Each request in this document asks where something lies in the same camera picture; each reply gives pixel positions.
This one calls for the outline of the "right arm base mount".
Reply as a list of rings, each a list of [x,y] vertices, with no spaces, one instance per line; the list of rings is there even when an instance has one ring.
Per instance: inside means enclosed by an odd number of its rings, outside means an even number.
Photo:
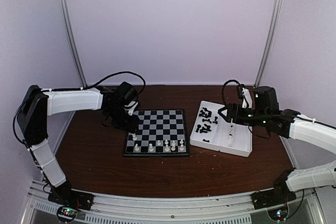
[[[291,172],[293,172],[293,169],[284,171],[273,182],[272,189],[267,189],[264,191],[257,190],[251,194],[251,199],[255,210],[285,204],[297,198],[296,193],[290,191],[286,184],[287,178]]]

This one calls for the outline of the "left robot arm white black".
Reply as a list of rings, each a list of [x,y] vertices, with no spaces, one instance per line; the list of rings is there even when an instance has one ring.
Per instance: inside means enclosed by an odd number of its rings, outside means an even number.
[[[13,130],[20,129],[21,143],[46,178],[51,193],[64,205],[71,205],[76,197],[50,144],[50,123],[65,118],[59,128],[66,130],[76,112],[101,111],[114,127],[135,133],[139,125],[139,118],[134,114],[138,97],[139,92],[127,82],[115,89],[104,86],[42,89],[38,85],[28,88],[14,115]]]

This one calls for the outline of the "black white chessboard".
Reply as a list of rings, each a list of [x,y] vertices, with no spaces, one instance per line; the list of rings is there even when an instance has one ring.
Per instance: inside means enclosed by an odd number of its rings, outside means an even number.
[[[189,156],[189,138],[186,128],[184,109],[161,109],[161,110],[138,110],[134,112],[140,119],[138,130],[135,134],[128,133],[125,138],[123,156],[124,157],[185,157]],[[132,139],[132,135],[137,136],[137,140]],[[184,151],[180,152],[180,140],[184,140]],[[170,151],[164,149],[165,140],[169,141]],[[176,150],[171,151],[172,142],[176,143]],[[149,144],[154,147],[153,152],[149,152]],[[135,144],[138,144],[139,151],[134,151]]]

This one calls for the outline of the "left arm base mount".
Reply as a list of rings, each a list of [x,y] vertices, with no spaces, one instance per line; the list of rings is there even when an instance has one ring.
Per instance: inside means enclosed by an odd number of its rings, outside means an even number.
[[[73,190],[70,182],[58,187],[51,186],[48,200],[75,210],[90,210],[94,196],[90,193]]]

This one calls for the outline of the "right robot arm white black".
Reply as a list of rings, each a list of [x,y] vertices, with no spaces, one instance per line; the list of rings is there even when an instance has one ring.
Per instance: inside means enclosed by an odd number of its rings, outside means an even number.
[[[229,103],[218,110],[226,122],[243,126],[264,127],[292,142],[301,142],[325,152],[335,154],[335,127],[307,117],[292,109],[281,110],[277,105],[245,108]],[[335,186],[335,160],[316,166],[294,168],[283,172],[269,192],[272,203],[279,204],[289,193],[309,188]]]

